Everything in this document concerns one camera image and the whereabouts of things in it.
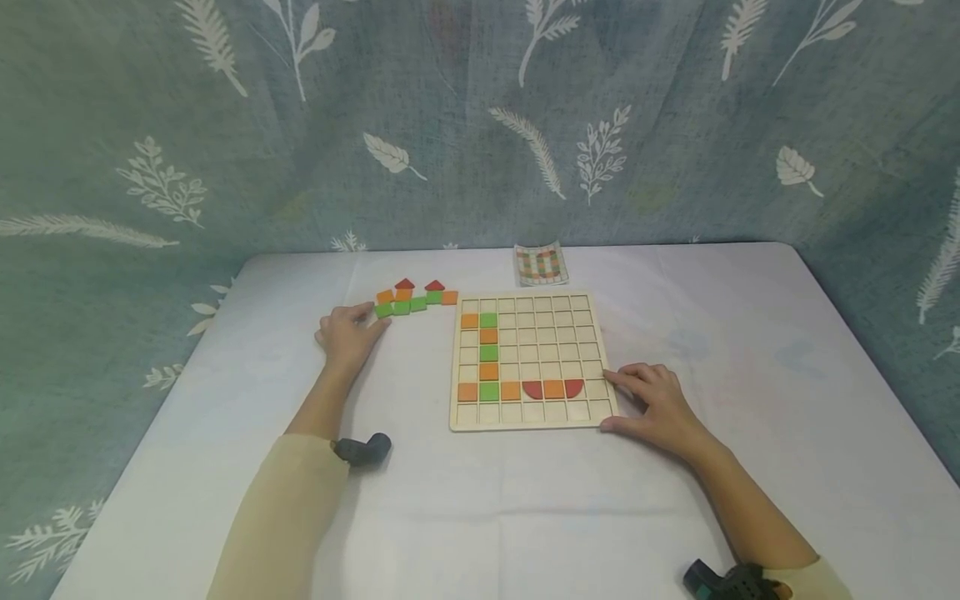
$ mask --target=orange square tile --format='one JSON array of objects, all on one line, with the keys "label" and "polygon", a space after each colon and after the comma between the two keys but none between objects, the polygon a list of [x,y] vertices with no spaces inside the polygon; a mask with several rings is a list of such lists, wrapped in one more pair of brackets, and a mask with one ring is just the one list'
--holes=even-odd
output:
[{"label": "orange square tile", "polygon": [[496,329],[480,329],[481,344],[496,344]]},{"label": "orange square tile", "polygon": [[558,379],[544,381],[543,397],[564,399],[564,383]]},{"label": "orange square tile", "polygon": [[457,386],[457,401],[458,402],[476,402],[477,401],[477,384],[461,383],[459,386]]},{"label": "orange square tile", "polygon": [[501,400],[519,400],[520,399],[520,382],[504,381],[503,383],[501,383],[500,399]]},{"label": "orange square tile", "polygon": [[480,381],[496,381],[499,378],[500,369],[496,363],[480,363]]}]

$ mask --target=finger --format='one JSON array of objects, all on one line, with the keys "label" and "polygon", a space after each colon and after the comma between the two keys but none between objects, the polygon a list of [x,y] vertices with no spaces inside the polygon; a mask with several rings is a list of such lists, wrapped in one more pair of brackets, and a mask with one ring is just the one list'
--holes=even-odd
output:
[{"label": "finger", "polygon": [[616,433],[636,440],[646,440],[646,423],[643,419],[627,419],[626,417],[607,417],[600,421],[600,431]]},{"label": "finger", "polygon": [[620,367],[620,372],[637,377],[647,383],[653,383],[656,379],[656,372],[646,363],[634,363]]}]

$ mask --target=white table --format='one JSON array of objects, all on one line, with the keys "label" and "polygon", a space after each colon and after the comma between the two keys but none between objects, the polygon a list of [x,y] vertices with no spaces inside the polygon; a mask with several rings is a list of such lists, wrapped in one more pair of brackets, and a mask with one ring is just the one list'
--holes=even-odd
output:
[{"label": "white table", "polygon": [[[673,368],[855,597],[955,590],[960,492],[793,250],[564,253],[611,362]],[[203,598],[244,491],[323,363],[318,318],[403,277],[514,287],[510,250],[248,263],[54,598]],[[452,433],[452,332],[451,308],[396,318],[354,388],[344,435],[383,431],[395,447],[350,480],[317,559],[324,600],[685,599],[692,560],[732,565],[695,480],[654,450],[589,429]]]}]

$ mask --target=leaf print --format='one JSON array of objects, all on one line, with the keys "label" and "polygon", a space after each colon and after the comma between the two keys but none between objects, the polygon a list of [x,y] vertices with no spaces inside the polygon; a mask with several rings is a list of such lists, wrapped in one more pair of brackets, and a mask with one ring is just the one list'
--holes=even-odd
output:
[{"label": "leaf print", "polygon": [[80,544],[90,531],[93,521],[100,515],[103,506],[103,499],[90,503],[85,511],[87,521],[85,527],[77,525],[84,517],[84,510],[71,506],[54,512],[50,519],[53,525],[33,525],[27,527],[22,534],[10,536],[7,547],[15,552],[39,548],[30,558],[17,566],[9,577],[10,582],[26,583],[50,563],[59,562],[57,571],[61,573],[65,571],[77,554],[77,550],[80,549]]},{"label": "leaf print", "polygon": [[167,240],[135,229],[76,215],[35,215],[0,221],[0,236],[5,235],[64,235],[76,233],[117,244],[139,248],[164,248],[180,242]]},{"label": "leaf print", "polygon": [[933,357],[933,360],[939,359],[941,356],[948,352],[953,352],[955,354],[960,354],[960,325],[953,326],[953,341],[950,342],[950,345],[940,351],[936,356]]},{"label": "leaf print", "polygon": [[783,185],[806,183],[814,194],[823,198],[824,195],[811,181],[815,172],[814,166],[804,160],[796,150],[787,146],[780,148],[780,154],[777,155],[777,176],[780,177],[780,183]]},{"label": "leaf print", "polygon": [[270,10],[280,17],[280,24],[283,32],[287,35],[287,41],[290,43],[290,55],[293,58],[294,76],[297,79],[297,87],[300,89],[300,101],[306,102],[306,93],[303,91],[303,79],[300,77],[300,62],[311,52],[325,50],[333,43],[333,38],[337,32],[334,29],[322,29],[319,33],[322,21],[320,19],[320,6],[314,3],[307,9],[300,22],[300,41],[294,34],[294,13],[293,0],[287,0],[287,15],[283,16],[283,9],[280,6],[280,0],[263,0],[263,3],[270,7]]},{"label": "leaf print", "polygon": [[177,381],[177,378],[180,377],[182,372],[183,365],[180,364],[164,367],[163,371],[153,367],[150,369],[150,372],[145,375],[147,377],[147,383],[143,384],[143,387],[153,388],[160,386],[161,390],[167,390]]},{"label": "leaf print", "polygon": [[337,252],[366,252],[367,245],[357,239],[357,236],[353,234],[353,231],[347,231],[347,234],[344,235],[344,239],[333,238],[330,241],[330,246],[333,247],[333,250]]},{"label": "leaf print", "polygon": [[204,201],[204,183],[201,180],[183,183],[186,174],[174,169],[173,165],[161,169],[163,149],[149,135],[142,144],[134,141],[133,146],[146,159],[143,156],[129,158],[127,162],[132,170],[116,169],[121,177],[133,183],[133,187],[127,189],[127,195],[139,196],[141,204],[173,217],[176,223],[185,221],[203,229],[199,222],[201,211],[194,204]]},{"label": "leaf print", "polygon": [[[550,19],[553,18],[554,13],[557,9],[562,6],[565,0],[547,0],[546,14],[543,13],[543,0],[527,0],[527,21],[530,22],[534,27],[534,34],[530,40],[530,44],[527,46],[527,51],[523,53],[523,60],[520,61],[520,70],[517,73],[517,79],[520,82],[520,87],[523,87],[523,80],[527,72],[527,64],[530,62],[530,57],[533,56],[534,48],[537,46],[537,42],[543,38],[548,40],[554,40],[558,37],[565,36],[577,28],[577,25],[580,22],[580,17],[572,14],[568,14],[560,17],[553,23],[550,22]],[[572,5],[577,6],[578,4],[583,4],[587,0],[573,0]]]},{"label": "leaf print", "polygon": [[953,201],[947,218],[947,237],[940,245],[940,253],[933,259],[920,291],[917,292],[917,307],[920,309],[919,323],[926,323],[926,311],[937,305],[944,288],[953,278],[957,264],[960,263],[960,167],[957,167],[953,181]]},{"label": "leaf print", "polygon": [[733,57],[754,32],[756,22],[766,10],[767,0],[740,0],[739,3],[733,4],[733,12],[736,16],[727,17],[727,31],[720,42],[720,47],[727,51],[723,61],[723,72],[720,75],[721,81],[725,82],[730,76]]},{"label": "leaf print", "polygon": [[193,42],[204,54],[210,68],[214,72],[223,72],[240,95],[246,98],[247,90],[237,81],[233,67],[233,48],[230,47],[227,26],[214,0],[181,0],[177,6],[187,21],[183,27],[196,36]]},{"label": "leaf print", "polygon": [[609,181],[613,178],[612,173],[623,171],[623,163],[627,161],[625,156],[617,156],[623,151],[620,148],[620,139],[616,137],[623,126],[629,120],[630,108],[617,108],[613,111],[613,127],[607,121],[600,121],[600,125],[595,130],[590,123],[587,123],[587,143],[578,142],[577,148],[582,154],[577,155],[577,166],[580,167],[580,179],[584,182],[580,188],[587,191],[587,206],[593,195],[603,189],[598,181]]},{"label": "leaf print", "polygon": [[393,144],[388,144],[376,135],[369,133],[363,134],[363,141],[367,144],[367,150],[374,158],[380,161],[380,164],[387,167],[391,173],[399,173],[404,169],[410,169],[414,175],[426,181],[426,177],[420,174],[420,171],[410,166],[410,156],[407,151],[398,148]]},{"label": "leaf print", "polygon": [[547,147],[546,140],[543,139],[542,133],[540,133],[530,121],[509,110],[491,108],[490,114],[493,115],[494,119],[503,123],[507,129],[519,133],[520,137],[527,140],[531,152],[533,152],[537,158],[537,164],[540,166],[540,173],[543,175],[546,186],[549,187],[552,192],[566,200],[566,196],[560,191],[560,177],[557,175],[557,169],[553,165],[553,157],[550,155],[550,149]]},{"label": "leaf print", "polygon": [[806,36],[800,42],[800,45],[797,46],[797,49],[793,51],[793,54],[790,55],[790,58],[787,60],[786,64],[780,70],[780,74],[774,80],[774,84],[771,87],[776,87],[777,83],[780,81],[780,78],[783,77],[783,73],[786,72],[790,63],[793,62],[793,59],[800,54],[800,51],[803,48],[806,48],[810,44],[816,43],[820,40],[834,41],[845,36],[849,32],[853,31],[853,28],[856,27],[856,23],[853,21],[842,22],[848,16],[853,14],[853,11],[857,9],[863,0],[852,0],[851,2],[840,7],[827,19],[824,21],[824,18],[827,16],[827,13],[833,9],[833,6],[836,4],[836,0],[830,0],[830,3],[827,4],[827,0],[820,0],[820,7],[817,9],[816,15],[813,17],[813,23],[810,25],[810,29],[807,30]]}]

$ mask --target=white leaf pattern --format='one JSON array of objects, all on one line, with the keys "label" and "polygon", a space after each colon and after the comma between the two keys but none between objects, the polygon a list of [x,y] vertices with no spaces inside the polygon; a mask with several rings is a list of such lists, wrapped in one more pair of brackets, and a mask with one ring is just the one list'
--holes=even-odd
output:
[{"label": "white leaf pattern", "polygon": [[552,192],[566,200],[564,193],[560,191],[560,177],[557,175],[557,169],[553,164],[553,157],[550,155],[550,149],[546,145],[546,140],[540,131],[523,117],[505,110],[503,108],[491,108],[490,114],[493,118],[503,123],[511,131],[520,134],[520,137],[527,140],[531,152],[537,158],[537,164],[540,166],[540,173],[543,175],[543,181]]},{"label": "white leaf pattern", "polygon": [[183,11],[183,18],[187,21],[187,25],[183,27],[196,36],[193,41],[210,67],[215,72],[221,71],[226,75],[237,92],[246,98],[247,90],[236,78],[227,26],[224,25],[224,18],[217,10],[214,0],[181,0],[177,6]]},{"label": "white leaf pattern", "polygon": [[135,229],[77,215],[35,215],[20,219],[0,220],[0,236],[7,235],[64,235],[76,233],[117,244],[138,248],[164,248],[180,242],[167,240]]},{"label": "white leaf pattern", "polygon": [[380,164],[387,167],[387,170],[391,173],[399,173],[404,169],[410,169],[414,172],[414,175],[426,181],[426,177],[410,166],[410,156],[407,151],[393,144],[388,144],[376,135],[370,135],[369,133],[363,134],[363,141],[367,144],[367,150],[370,154],[380,161]]},{"label": "white leaf pattern", "polygon": [[777,176],[780,177],[780,183],[783,185],[806,183],[814,194],[823,198],[824,195],[811,181],[815,172],[814,166],[804,160],[796,150],[787,146],[780,148],[780,153],[777,155]]},{"label": "white leaf pattern", "polygon": [[924,283],[917,293],[917,308],[920,309],[920,324],[926,323],[926,311],[937,305],[940,295],[956,271],[960,263],[960,167],[957,167],[956,178],[953,181],[953,201],[950,203],[950,213],[947,218],[947,236],[940,245],[940,252],[930,264],[930,270],[924,278]]},{"label": "white leaf pattern", "polygon": [[720,47],[727,51],[720,75],[721,81],[725,82],[730,77],[733,57],[754,32],[755,24],[766,10],[767,0],[740,0],[739,3],[733,4],[733,12],[736,16],[727,17],[727,31],[720,42]]}]

